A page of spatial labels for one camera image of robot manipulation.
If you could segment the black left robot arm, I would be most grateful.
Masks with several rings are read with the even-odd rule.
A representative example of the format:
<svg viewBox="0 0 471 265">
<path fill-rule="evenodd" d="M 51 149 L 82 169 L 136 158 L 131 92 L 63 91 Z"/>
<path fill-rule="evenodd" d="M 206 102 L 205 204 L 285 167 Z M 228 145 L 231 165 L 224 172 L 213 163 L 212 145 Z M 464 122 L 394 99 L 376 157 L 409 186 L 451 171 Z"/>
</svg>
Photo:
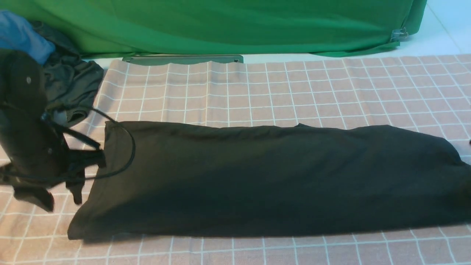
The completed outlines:
<svg viewBox="0 0 471 265">
<path fill-rule="evenodd" d="M 1 49 L 0 94 L 0 142 L 10 159 L 1 166 L 1 185 L 11 186 L 15 199 L 52 212 L 49 189 L 65 183 L 80 205 L 85 169 L 106 166 L 100 144 L 53 121 L 42 66 L 27 53 Z"/>
</svg>

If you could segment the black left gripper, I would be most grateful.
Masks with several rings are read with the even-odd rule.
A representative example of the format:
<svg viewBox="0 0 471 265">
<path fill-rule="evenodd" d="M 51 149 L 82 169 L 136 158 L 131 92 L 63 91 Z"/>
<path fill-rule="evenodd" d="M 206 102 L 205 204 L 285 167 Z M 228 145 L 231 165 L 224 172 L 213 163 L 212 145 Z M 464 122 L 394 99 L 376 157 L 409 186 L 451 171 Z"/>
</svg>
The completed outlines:
<svg viewBox="0 0 471 265">
<path fill-rule="evenodd" d="M 63 132 L 49 113 L 32 117 L 18 110 L 1 111 L 1 147 L 10 159 L 1 166 L 1 185 L 10 185 L 15 199 L 52 212 L 49 189 L 65 183 L 75 205 L 82 204 L 85 168 L 106 167 L 105 154 L 101 149 L 69 148 Z"/>
</svg>

